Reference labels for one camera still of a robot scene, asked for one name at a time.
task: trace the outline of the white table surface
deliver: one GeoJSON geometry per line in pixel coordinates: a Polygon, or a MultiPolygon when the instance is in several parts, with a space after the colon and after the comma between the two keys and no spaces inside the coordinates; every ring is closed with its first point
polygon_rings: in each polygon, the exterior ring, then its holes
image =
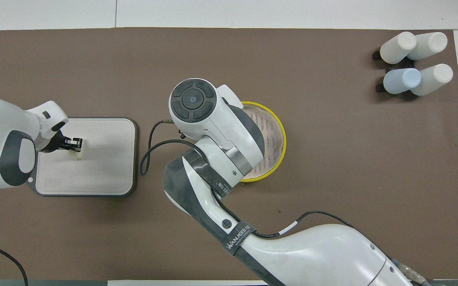
{"type": "Polygon", "coordinates": [[[109,27],[454,29],[458,60],[458,0],[0,0],[0,30],[109,27]]]}

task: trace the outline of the white robotic arm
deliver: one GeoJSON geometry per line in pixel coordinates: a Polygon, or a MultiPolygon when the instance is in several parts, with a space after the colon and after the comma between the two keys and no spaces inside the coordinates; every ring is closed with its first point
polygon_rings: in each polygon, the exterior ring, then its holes
{"type": "Polygon", "coordinates": [[[68,117],[53,101],[22,110],[0,100],[0,188],[25,183],[35,168],[38,151],[80,150],[81,139],[71,141],[61,134],[67,122],[68,117]]]}
{"type": "Polygon", "coordinates": [[[227,86],[216,89],[203,79],[188,79],[173,89],[173,121],[187,137],[198,140],[196,146],[208,161],[190,149],[168,164],[163,179],[167,197],[270,285],[411,286],[353,228],[326,224],[265,239],[220,203],[264,155],[262,134],[241,107],[227,86]]]}

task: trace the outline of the white cup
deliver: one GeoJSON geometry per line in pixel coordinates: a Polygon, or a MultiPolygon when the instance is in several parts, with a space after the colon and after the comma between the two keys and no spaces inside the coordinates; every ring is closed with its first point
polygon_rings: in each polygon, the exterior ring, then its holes
{"type": "Polygon", "coordinates": [[[387,92],[399,94],[420,84],[421,74],[417,69],[397,69],[386,73],[383,85],[387,92]]]}
{"type": "Polygon", "coordinates": [[[411,89],[411,92],[418,96],[427,95],[443,85],[449,83],[453,78],[453,70],[449,65],[438,64],[420,71],[420,84],[411,89]]]}
{"type": "Polygon", "coordinates": [[[416,46],[416,37],[408,31],[394,36],[379,49],[381,58],[389,63],[400,62],[416,46]]]}
{"type": "Polygon", "coordinates": [[[409,52],[408,58],[411,60],[421,60],[444,50],[448,44],[448,39],[441,32],[416,35],[416,46],[409,52]]]}

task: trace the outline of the brown tablecloth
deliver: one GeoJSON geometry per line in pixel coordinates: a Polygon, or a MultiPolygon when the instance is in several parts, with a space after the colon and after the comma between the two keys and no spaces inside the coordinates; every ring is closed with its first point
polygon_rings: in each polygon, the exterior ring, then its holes
{"type": "MultiPolygon", "coordinates": [[[[227,84],[241,100],[272,109],[287,132],[278,170],[224,199],[238,216],[268,233],[308,210],[332,212],[426,277],[458,278],[453,32],[445,31],[442,53],[416,63],[446,63],[453,80],[421,98],[374,91],[385,71],[371,54],[398,33],[0,31],[0,98],[23,109],[54,100],[72,117],[127,116],[140,127],[141,156],[151,126],[169,118],[167,98],[177,83],[201,77],[227,84]]],[[[172,125],[155,134],[157,142],[178,136],[172,125]]],[[[0,190],[0,248],[31,279],[256,279],[163,193],[164,165],[183,150],[155,151],[149,174],[122,199],[0,190]]],[[[330,222],[312,216],[298,230],[330,222]]],[[[18,275],[0,255],[0,278],[18,275]]]]}

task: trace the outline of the round black logo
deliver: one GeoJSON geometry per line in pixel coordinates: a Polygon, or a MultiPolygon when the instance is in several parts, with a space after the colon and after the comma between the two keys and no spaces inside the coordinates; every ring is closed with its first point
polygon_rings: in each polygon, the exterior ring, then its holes
{"type": "Polygon", "coordinates": [[[233,226],[233,224],[231,223],[231,221],[229,219],[224,219],[222,221],[222,226],[224,228],[230,228],[231,226],[233,226]]]}

